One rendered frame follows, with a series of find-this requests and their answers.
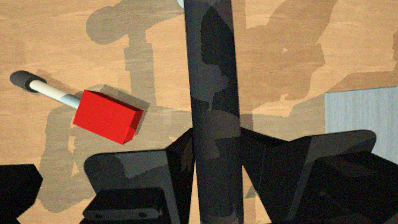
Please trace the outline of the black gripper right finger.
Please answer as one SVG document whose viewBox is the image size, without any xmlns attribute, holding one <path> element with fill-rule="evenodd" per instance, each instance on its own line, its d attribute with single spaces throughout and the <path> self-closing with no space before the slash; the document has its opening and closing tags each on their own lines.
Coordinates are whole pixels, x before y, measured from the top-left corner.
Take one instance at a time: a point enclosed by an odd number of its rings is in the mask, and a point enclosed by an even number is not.
<svg viewBox="0 0 398 224">
<path fill-rule="evenodd" d="M 294 219 L 314 161 L 319 157 L 372 152 L 371 130 L 303 136 L 292 141 L 241 127 L 242 165 L 271 222 Z"/>
</svg>

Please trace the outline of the long dark grey pipe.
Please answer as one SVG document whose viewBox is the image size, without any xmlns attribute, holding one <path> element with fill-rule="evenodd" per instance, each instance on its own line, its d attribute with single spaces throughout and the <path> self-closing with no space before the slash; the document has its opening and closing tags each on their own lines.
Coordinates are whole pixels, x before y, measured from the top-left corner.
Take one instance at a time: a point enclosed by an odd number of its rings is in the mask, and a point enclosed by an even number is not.
<svg viewBox="0 0 398 224">
<path fill-rule="evenodd" d="M 183 0 L 200 224 L 244 224 L 231 0 Z"/>
</svg>

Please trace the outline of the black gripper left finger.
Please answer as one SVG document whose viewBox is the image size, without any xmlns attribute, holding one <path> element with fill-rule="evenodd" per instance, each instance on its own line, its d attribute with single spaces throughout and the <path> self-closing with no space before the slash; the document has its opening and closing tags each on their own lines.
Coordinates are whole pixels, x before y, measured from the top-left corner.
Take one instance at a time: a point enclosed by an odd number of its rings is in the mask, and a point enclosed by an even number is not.
<svg viewBox="0 0 398 224">
<path fill-rule="evenodd" d="M 189 224 L 195 166 L 193 128 L 165 149 L 103 152 L 87 157 L 83 169 L 100 190 L 163 189 L 172 224 Z"/>
</svg>

